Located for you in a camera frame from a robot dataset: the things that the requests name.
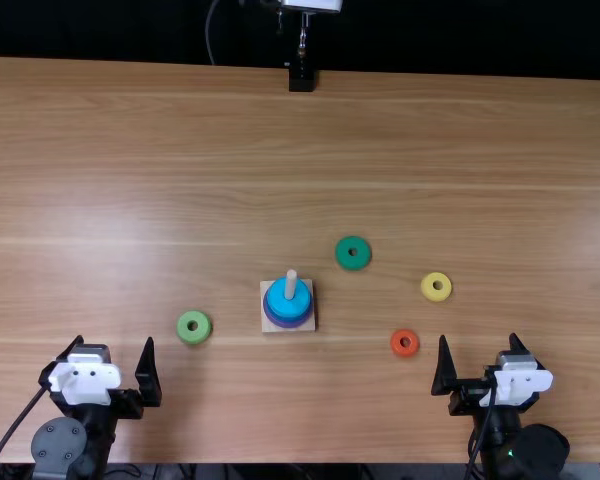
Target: wooden table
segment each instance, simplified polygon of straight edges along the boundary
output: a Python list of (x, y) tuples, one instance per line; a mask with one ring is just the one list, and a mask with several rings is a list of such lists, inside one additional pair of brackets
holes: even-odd
[[(600, 461), (600, 82), (0, 59), (0, 437), (80, 333), (125, 386), (156, 340), (162, 408), (111, 461), (463, 462), (431, 397), (517, 332), (555, 374), (523, 418)], [(369, 240), (360, 272), (344, 235)], [(261, 333), (259, 282), (316, 284), (319, 331)], [(446, 272), (449, 301), (420, 279)], [(178, 316), (208, 312), (195, 348)], [(420, 353), (395, 357), (412, 328)], [(2, 459), (30, 461), (45, 397)]]

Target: orange ring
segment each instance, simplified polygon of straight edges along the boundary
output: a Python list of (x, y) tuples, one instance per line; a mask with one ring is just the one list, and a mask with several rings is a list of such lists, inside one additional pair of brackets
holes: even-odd
[(411, 330), (396, 330), (391, 335), (390, 345), (391, 350), (396, 355), (410, 357), (415, 355), (420, 348), (420, 340), (418, 340), (418, 336)]

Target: black mount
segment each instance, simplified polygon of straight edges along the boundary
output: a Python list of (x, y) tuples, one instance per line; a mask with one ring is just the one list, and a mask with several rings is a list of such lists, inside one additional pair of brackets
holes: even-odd
[(139, 420), (144, 407), (159, 407), (162, 390), (155, 364), (153, 339), (142, 350), (135, 377), (139, 389), (110, 389), (110, 405), (83, 403), (69, 405), (61, 392), (51, 392), (49, 375), (59, 363), (66, 363), (74, 349), (106, 352), (106, 345), (85, 344), (82, 336), (73, 342), (40, 373), (38, 383), (49, 391), (53, 403), (64, 414), (45, 423), (31, 443), (36, 462), (33, 480), (93, 480), (104, 475), (119, 419)]
[[(509, 347), (510, 350), (500, 352), (498, 356), (515, 358), (531, 355), (515, 333), (509, 336)], [(536, 360), (536, 363), (538, 370), (545, 370), (540, 362)], [(449, 344), (442, 335), (431, 395), (451, 394), (449, 414), (473, 417), (472, 438), (478, 438), (481, 431), (486, 429), (480, 458), (487, 480), (557, 480), (569, 455), (568, 440), (546, 425), (535, 424), (522, 428), (520, 424), (520, 413), (526, 412), (538, 401), (538, 393), (531, 395), (521, 405), (493, 406), (485, 422), (487, 408), (480, 406), (480, 400), (491, 388), (496, 388), (494, 372), (500, 369), (499, 365), (487, 365), (483, 377), (459, 379)]]
[(301, 15), (298, 50), (289, 63), (289, 91), (313, 92), (318, 85), (318, 72), (313, 68), (307, 48), (312, 13), (303, 11)]

